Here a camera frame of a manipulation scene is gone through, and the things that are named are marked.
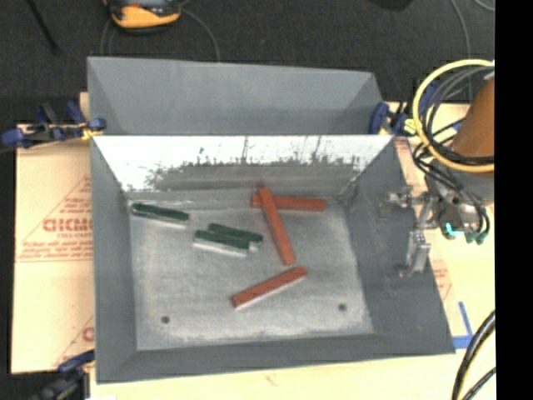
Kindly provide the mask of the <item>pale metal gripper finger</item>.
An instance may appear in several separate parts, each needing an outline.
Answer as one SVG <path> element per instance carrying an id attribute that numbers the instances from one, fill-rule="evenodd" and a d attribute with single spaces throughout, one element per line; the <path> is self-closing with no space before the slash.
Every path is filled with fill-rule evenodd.
<path id="1" fill-rule="evenodd" d="M 420 229 L 413 229 L 409 233 L 405 260 L 396 269 L 401 277 L 421 274 L 426 270 L 431 245 L 426 241 L 425 234 Z"/>
<path id="2" fill-rule="evenodd" d="M 399 191 L 386 192 L 379 203 L 378 215 L 380 218 L 389 218 L 392 210 L 395 208 L 412 208 L 413 199 L 411 188 L 403 188 Z"/>

